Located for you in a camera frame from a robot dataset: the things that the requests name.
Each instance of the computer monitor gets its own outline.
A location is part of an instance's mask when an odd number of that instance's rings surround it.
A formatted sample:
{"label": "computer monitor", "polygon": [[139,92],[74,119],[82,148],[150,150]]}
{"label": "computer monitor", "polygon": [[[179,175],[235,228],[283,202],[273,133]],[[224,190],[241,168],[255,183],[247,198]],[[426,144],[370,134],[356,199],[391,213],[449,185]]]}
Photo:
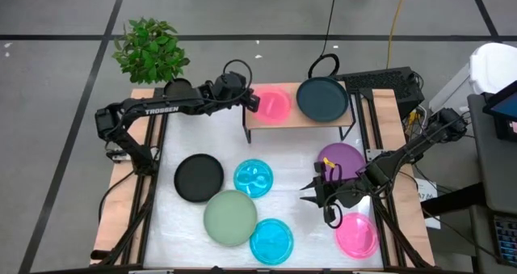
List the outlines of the computer monitor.
{"label": "computer monitor", "polygon": [[490,97],[483,112],[497,118],[517,121],[517,81]]}
{"label": "computer monitor", "polygon": [[517,141],[517,81],[497,94],[490,95],[483,112],[494,117],[495,132],[499,139]]}

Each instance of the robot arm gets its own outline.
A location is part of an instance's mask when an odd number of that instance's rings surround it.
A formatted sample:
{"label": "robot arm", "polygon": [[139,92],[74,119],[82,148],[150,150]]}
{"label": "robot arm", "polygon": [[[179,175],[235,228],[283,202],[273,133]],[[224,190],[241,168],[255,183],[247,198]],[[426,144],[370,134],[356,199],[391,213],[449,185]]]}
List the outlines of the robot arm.
{"label": "robot arm", "polygon": [[121,103],[112,103],[95,113],[97,134],[104,141],[115,142],[131,156],[136,174],[152,175],[157,168],[151,150],[146,145],[138,144],[128,133],[128,129],[137,118],[181,112],[191,116],[211,115],[221,109],[230,109],[242,105],[252,112],[259,109],[259,97],[246,86],[246,78],[229,72],[217,78],[215,83],[193,88],[187,80],[188,87],[174,90],[174,84],[167,95],[151,99],[126,99]]}
{"label": "robot arm", "polygon": [[[404,164],[411,163],[418,155],[429,150],[436,143],[457,141],[467,133],[467,123],[451,108],[436,112],[423,133],[400,149],[380,154],[357,171],[359,178],[326,181],[325,164],[317,162],[314,167],[318,176],[305,188],[314,188],[316,196],[302,197],[319,208],[333,204],[336,200],[346,208],[358,204],[366,196],[379,196],[393,186],[395,176]],[[335,219],[332,209],[325,208],[328,224]]]}

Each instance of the green leaves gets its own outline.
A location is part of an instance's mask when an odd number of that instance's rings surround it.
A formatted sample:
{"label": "green leaves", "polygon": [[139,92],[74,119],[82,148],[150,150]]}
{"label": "green leaves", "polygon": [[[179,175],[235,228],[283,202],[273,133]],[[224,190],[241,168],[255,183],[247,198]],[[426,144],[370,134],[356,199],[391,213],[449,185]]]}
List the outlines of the green leaves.
{"label": "green leaves", "polygon": [[190,63],[185,51],[177,46],[174,33],[176,30],[167,21],[129,20],[127,30],[124,25],[124,36],[113,40],[113,58],[122,73],[131,74],[129,81],[133,83],[172,81]]}
{"label": "green leaves", "polygon": [[120,47],[120,42],[119,42],[119,39],[115,38],[113,40],[113,43],[115,43],[115,48],[118,49],[119,51],[122,49],[122,47]]}
{"label": "green leaves", "polygon": [[156,80],[156,67],[149,70],[149,80]]}
{"label": "green leaves", "polygon": [[149,50],[151,52],[158,53],[158,43],[156,41],[151,42],[151,44],[149,45]]}
{"label": "green leaves", "polygon": [[156,39],[156,42],[158,44],[165,44],[166,42],[169,41],[169,38],[167,36],[160,36]]}
{"label": "green leaves", "polygon": [[175,40],[169,40],[167,45],[165,46],[165,51],[167,53],[172,52],[176,48],[176,41]]}

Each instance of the pink bowl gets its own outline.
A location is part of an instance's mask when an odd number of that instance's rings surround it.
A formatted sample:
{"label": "pink bowl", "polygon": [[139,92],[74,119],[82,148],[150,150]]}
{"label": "pink bowl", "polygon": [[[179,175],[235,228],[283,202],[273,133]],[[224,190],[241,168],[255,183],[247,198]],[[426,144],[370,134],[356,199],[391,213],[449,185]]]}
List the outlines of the pink bowl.
{"label": "pink bowl", "polygon": [[366,259],[379,246],[376,227],[362,213],[349,213],[335,231],[341,250],[354,259]]}
{"label": "pink bowl", "polygon": [[291,113],[291,98],[289,94],[276,86],[260,87],[254,92],[260,97],[258,111],[254,118],[266,124],[281,124]]}

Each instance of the black plate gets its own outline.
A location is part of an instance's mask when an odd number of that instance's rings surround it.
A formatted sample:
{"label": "black plate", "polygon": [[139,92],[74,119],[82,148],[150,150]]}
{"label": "black plate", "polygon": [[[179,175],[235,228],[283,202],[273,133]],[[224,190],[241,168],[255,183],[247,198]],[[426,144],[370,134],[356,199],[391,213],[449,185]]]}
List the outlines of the black plate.
{"label": "black plate", "polygon": [[311,120],[337,120],[348,109],[345,88],[332,78],[316,77],[301,83],[296,93],[300,110]]}
{"label": "black plate", "polygon": [[223,179],[219,161],[207,154],[194,154],[179,164],[174,186],[184,200],[205,202],[221,190]]}

